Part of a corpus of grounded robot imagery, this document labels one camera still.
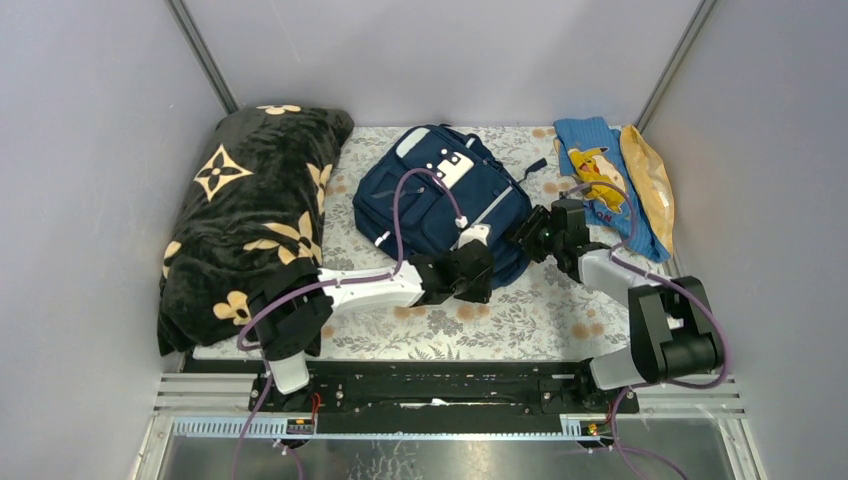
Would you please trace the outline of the navy blue student backpack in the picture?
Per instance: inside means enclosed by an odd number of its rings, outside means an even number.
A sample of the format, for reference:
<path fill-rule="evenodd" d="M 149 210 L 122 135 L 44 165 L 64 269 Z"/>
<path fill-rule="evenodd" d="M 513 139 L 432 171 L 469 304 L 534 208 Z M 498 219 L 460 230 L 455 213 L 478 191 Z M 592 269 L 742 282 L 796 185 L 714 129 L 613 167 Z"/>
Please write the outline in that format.
<path fill-rule="evenodd" d="M 531 199 L 475 134 L 408 130 L 361 178 L 352 205 L 358 231 L 393 259 L 450 250 L 455 220 L 466 216 L 491 227 L 493 287 L 515 282 L 530 264 L 506 231 L 529 216 Z"/>

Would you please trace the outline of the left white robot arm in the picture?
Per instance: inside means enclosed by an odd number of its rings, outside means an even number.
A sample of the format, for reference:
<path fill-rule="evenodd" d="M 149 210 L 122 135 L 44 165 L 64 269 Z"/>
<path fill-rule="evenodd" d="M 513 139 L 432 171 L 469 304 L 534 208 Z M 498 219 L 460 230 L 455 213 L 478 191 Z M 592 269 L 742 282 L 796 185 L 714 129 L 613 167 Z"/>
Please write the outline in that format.
<path fill-rule="evenodd" d="M 399 268 L 337 271 L 298 259 L 279 269 L 247 297 L 253 330 L 269 376 L 272 398 L 288 411 L 310 397 L 306 350 L 335 315 L 374 308 L 439 305 L 450 298 L 485 304 L 492 292 L 494 258 L 480 240 L 438 255 L 413 255 Z"/>

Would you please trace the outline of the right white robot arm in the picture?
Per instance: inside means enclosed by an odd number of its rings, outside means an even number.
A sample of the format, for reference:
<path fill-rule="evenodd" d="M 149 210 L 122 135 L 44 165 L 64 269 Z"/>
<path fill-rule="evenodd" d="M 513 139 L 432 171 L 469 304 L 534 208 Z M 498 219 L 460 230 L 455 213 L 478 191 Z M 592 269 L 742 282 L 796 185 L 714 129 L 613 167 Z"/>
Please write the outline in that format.
<path fill-rule="evenodd" d="M 586 360 L 585 377 L 573 386 L 583 410 L 601 410 L 613 390 L 622 387 L 682 385 L 688 375 L 709 372 L 726 377 L 726 341 L 701 281 L 648 272 L 618 257 L 615 248 L 593 241 L 580 201 L 538 205 L 506 237 L 534 262 L 555 258 L 573 281 L 603 292 L 628 311 L 629 345 Z"/>

